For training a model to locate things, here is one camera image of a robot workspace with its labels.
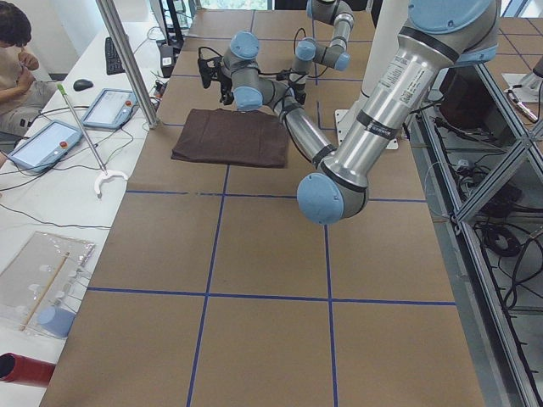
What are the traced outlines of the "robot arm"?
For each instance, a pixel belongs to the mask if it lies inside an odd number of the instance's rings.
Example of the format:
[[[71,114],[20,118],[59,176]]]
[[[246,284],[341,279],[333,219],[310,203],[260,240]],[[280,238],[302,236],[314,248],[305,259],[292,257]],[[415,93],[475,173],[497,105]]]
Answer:
[[[327,46],[313,37],[304,37],[294,48],[294,60],[288,74],[288,86],[300,104],[305,103],[305,82],[309,78],[312,64],[343,71],[350,63],[347,53],[350,33],[354,26],[354,15],[345,1],[318,1],[306,3],[309,18],[333,27],[333,38]]]
[[[326,47],[311,38],[300,43],[288,84],[261,74],[256,61],[260,44],[251,32],[238,32],[223,55],[222,71],[232,81],[237,108],[269,107],[315,166],[300,182],[297,200],[300,211],[317,224],[333,224],[364,209],[370,169],[441,70],[480,64],[495,56],[501,11],[497,1],[410,1],[401,10],[406,19],[394,23],[393,57],[338,146],[307,116],[299,103],[298,85],[310,64],[343,70],[349,63],[346,48],[354,16],[347,3],[308,2],[308,15],[332,25],[334,36]]]

